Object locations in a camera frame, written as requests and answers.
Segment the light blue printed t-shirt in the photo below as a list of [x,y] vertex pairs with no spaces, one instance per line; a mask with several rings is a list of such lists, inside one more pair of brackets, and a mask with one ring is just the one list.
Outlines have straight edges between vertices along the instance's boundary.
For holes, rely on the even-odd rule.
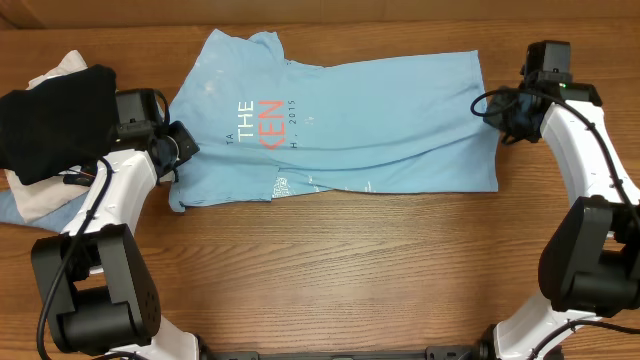
[[287,59],[275,33],[214,31],[170,107],[199,148],[170,206],[494,192],[499,134],[470,110],[483,90],[473,51],[322,67]]

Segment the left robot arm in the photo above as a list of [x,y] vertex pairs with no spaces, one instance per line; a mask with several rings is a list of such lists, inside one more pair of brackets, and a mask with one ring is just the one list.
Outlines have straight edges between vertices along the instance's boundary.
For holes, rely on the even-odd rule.
[[31,262],[43,301],[36,346],[44,335],[64,353],[95,359],[208,359],[199,336],[161,313],[159,295],[134,240],[149,192],[199,148],[165,96],[155,89],[116,94],[116,142],[102,157],[76,216],[36,241]]

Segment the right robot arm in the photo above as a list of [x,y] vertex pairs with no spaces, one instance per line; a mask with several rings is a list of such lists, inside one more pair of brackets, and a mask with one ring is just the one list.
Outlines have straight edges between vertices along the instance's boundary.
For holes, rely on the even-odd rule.
[[602,100],[570,72],[571,47],[528,46],[522,81],[485,93],[484,122],[504,145],[544,141],[559,166],[570,209],[541,253],[538,291],[474,346],[431,346],[429,359],[561,359],[583,327],[636,335],[610,323],[639,307],[639,189],[605,127]]

